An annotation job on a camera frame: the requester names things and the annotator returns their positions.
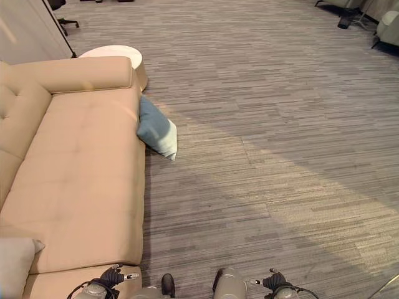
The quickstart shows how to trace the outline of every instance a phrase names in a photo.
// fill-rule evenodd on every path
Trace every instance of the beige sofa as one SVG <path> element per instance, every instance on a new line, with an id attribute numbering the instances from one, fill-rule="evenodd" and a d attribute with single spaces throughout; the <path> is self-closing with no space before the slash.
<path id="1" fill-rule="evenodd" d="M 138 265 L 145 145 L 130 60 L 0 63 L 0 237 L 46 246 L 24 298 L 66 298 L 113 263 Z M 120 299 L 140 287 L 121 284 Z"/>

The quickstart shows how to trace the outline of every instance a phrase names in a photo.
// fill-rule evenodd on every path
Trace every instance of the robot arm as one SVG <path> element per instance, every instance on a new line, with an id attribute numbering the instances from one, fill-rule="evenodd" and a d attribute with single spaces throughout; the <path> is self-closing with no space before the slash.
<path id="1" fill-rule="evenodd" d="M 83 288 L 74 299 L 117 299 L 119 291 L 113 289 L 117 284 L 125 280 L 133 280 L 139 277 L 139 274 L 121 274 L 122 264 L 116 264 L 107 269 L 100 278 L 92 279 L 75 288 L 67 299 L 72 299 L 72 295 L 80 288 Z"/>

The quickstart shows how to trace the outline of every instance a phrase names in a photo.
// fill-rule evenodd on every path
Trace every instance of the chair leg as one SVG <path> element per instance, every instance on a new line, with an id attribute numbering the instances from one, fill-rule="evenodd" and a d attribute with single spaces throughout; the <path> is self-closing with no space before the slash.
<path id="1" fill-rule="evenodd" d="M 378 45 L 379 43 L 381 43 L 381 40 L 380 40 L 380 39 L 378 39 L 378 40 L 374 43 L 374 45 L 372 46 L 372 49 L 374 49 L 374 47 L 375 47 L 376 45 Z"/>
<path id="2" fill-rule="evenodd" d="M 60 23 L 60 26 L 62 28 L 62 31 L 64 31 L 65 36 L 68 36 L 67 29 L 65 29 L 61 23 Z"/>
<path id="3" fill-rule="evenodd" d="M 76 28 L 79 28 L 79 23 L 78 21 L 71 21 L 71 20 L 65 20 L 64 18 L 58 20 L 60 24 L 66 25 L 66 24 L 75 24 Z"/>

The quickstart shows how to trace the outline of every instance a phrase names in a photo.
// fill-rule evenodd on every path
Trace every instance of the white chair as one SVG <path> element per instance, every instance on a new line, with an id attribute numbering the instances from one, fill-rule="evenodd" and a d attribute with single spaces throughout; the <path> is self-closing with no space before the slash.
<path id="1" fill-rule="evenodd" d="M 382 16 L 375 34 L 378 40 L 372 49 L 381 42 L 399 46 L 399 1 Z"/>
<path id="2" fill-rule="evenodd" d="M 317 6 L 320 2 L 328 2 L 335 6 L 346 9 L 355 9 L 360 7 L 364 0 L 318 0 L 314 6 Z"/>

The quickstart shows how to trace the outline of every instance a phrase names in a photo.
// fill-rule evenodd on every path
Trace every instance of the white wall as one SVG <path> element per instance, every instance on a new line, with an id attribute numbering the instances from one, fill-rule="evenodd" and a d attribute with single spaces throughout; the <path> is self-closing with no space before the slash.
<path id="1" fill-rule="evenodd" d="M 42 0 L 0 0 L 1 60 L 20 64 L 71 56 Z"/>

